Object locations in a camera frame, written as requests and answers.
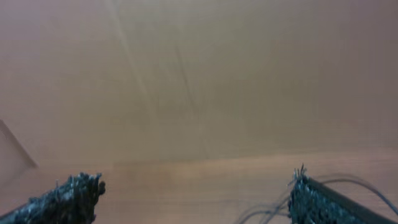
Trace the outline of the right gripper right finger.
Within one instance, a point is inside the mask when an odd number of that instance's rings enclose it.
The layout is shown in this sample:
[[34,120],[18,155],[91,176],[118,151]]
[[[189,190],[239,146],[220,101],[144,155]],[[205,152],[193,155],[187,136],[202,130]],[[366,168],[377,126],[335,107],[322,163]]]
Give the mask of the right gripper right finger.
[[375,194],[394,213],[397,207],[369,182],[350,174],[332,174],[317,180],[306,174],[302,166],[294,170],[293,187],[287,199],[288,217],[297,224],[397,224],[377,212],[361,205],[328,184],[347,182],[359,185]]

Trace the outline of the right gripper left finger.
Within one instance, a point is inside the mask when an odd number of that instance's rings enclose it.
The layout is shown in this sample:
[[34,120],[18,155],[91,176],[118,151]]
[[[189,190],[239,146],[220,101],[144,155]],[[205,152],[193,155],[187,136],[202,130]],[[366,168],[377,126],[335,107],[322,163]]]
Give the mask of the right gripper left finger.
[[1,224],[92,224],[106,191],[101,177],[101,173],[71,175],[64,184],[1,215]]

